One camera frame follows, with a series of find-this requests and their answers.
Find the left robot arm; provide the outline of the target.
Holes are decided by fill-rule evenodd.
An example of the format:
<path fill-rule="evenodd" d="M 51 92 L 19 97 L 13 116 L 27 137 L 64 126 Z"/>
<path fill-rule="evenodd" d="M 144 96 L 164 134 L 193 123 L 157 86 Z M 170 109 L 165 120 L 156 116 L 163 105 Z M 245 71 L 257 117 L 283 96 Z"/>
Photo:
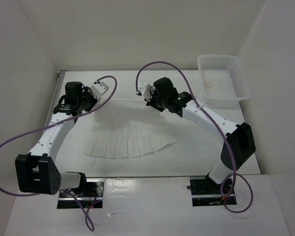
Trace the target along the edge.
<path fill-rule="evenodd" d="M 54 159 L 83 111 L 89 112 L 98 102 L 89 87 L 81 82 L 68 82 L 63 95 L 53 110 L 51 128 L 44 131 L 39 141 L 26 154 L 19 154 L 15 167 L 19 189 L 24 193 L 54 195 L 61 185 L 61 174 Z"/>

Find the white pleated skirt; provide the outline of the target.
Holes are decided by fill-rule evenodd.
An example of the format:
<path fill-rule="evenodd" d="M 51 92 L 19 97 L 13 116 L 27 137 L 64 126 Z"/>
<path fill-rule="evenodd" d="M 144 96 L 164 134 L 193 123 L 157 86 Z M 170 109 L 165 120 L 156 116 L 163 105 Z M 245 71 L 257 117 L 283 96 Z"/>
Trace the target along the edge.
<path fill-rule="evenodd" d="M 137 158 L 177 142 L 172 125 L 143 102 L 112 100 L 94 113 L 84 154 L 105 159 Z"/>

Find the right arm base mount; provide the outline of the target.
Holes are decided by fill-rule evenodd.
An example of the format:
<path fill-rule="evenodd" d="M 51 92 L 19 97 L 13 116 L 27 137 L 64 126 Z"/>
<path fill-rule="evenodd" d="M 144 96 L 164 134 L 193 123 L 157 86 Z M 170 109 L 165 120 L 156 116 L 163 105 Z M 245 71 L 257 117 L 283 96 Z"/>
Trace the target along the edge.
<path fill-rule="evenodd" d="M 222 206 L 225 200 L 227 200 L 227 205 L 237 204 L 234 192 L 227 198 L 223 197 L 220 185 L 216 185 L 206 176 L 191 177 L 186 188 L 191 193 L 194 207 Z"/>

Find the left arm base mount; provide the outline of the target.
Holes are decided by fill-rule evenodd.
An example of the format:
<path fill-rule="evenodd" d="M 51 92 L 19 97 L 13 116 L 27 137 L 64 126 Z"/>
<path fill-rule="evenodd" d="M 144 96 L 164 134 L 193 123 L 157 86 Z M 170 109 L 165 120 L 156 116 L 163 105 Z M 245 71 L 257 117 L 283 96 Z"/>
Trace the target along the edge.
<path fill-rule="evenodd" d="M 77 209 L 78 203 L 71 196 L 73 195 L 84 208 L 102 208 L 105 180 L 103 178 L 87 178 L 83 190 L 79 188 L 68 189 L 70 194 L 60 192 L 57 209 Z"/>

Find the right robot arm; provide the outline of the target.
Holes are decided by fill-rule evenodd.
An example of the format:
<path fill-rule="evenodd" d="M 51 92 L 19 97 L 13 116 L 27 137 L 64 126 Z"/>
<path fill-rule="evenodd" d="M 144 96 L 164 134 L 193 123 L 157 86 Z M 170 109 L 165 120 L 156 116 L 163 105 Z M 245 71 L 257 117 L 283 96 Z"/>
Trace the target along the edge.
<path fill-rule="evenodd" d="M 195 123 L 223 144 L 220 160 L 206 176 L 206 189 L 210 193 L 217 193 L 225 178 L 233 173 L 233 167 L 238 170 L 254 154 L 256 146 L 249 124 L 237 124 L 196 104 L 190 93 L 178 93 L 169 78 L 163 77 L 152 86 L 139 82 L 138 90 L 148 106 L 160 112 L 167 109 Z"/>

